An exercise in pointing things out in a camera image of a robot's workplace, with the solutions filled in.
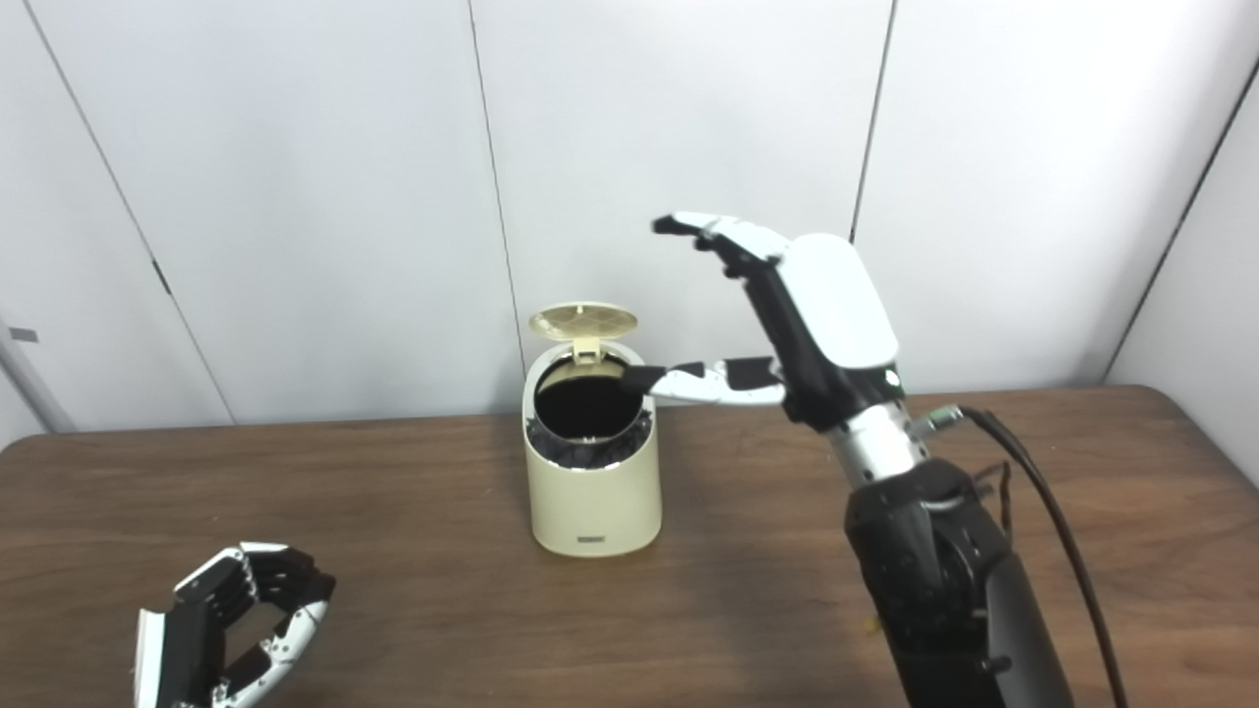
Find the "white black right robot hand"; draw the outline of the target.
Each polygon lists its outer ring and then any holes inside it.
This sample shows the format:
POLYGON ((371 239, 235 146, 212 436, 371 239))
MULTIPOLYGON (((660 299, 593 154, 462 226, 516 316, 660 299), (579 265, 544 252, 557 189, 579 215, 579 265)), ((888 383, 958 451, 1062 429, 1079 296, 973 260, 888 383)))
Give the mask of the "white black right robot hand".
POLYGON ((742 282, 773 353, 681 367, 630 367, 624 391, 714 406, 781 406, 816 432, 900 402, 898 339, 854 244, 833 234, 787 238, 734 215, 676 210, 657 234, 689 236, 742 282))

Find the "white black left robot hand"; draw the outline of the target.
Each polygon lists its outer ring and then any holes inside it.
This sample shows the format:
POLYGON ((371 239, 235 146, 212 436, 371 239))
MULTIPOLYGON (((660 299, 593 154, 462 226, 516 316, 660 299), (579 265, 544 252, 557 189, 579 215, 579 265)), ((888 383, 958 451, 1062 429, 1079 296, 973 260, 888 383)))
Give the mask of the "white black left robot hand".
POLYGON ((296 666, 329 614, 337 580, 288 544, 240 542, 172 588, 167 614, 138 610, 135 707, 257 707, 296 666), (283 619, 227 661, 227 632, 253 608, 283 619))

